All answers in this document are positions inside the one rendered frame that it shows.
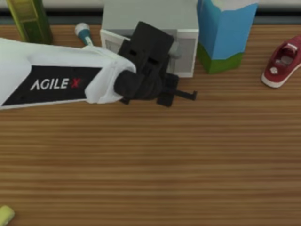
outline red sneaker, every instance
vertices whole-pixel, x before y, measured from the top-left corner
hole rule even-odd
[[[281,87],[301,67],[301,35],[279,46],[273,53],[261,80],[272,88]]]

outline blue and green box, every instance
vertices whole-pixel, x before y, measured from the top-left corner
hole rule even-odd
[[[240,66],[259,0],[198,0],[197,56],[208,73]]]

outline gray storage box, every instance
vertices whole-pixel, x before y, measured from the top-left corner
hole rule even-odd
[[[173,35],[181,58],[170,61],[168,72],[193,77],[198,43],[197,4],[194,0],[106,0],[101,39],[115,53],[125,37],[130,38],[139,21]]]

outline wooden surface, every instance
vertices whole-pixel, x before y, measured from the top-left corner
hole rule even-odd
[[[99,41],[99,26],[93,36]],[[81,47],[73,26],[55,44]],[[272,51],[301,26],[255,26],[238,70],[154,102],[0,112],[0,205],[11,226],[301,225],[301,74],[261,84]],[[14,27],[0,36],[18,39]]]

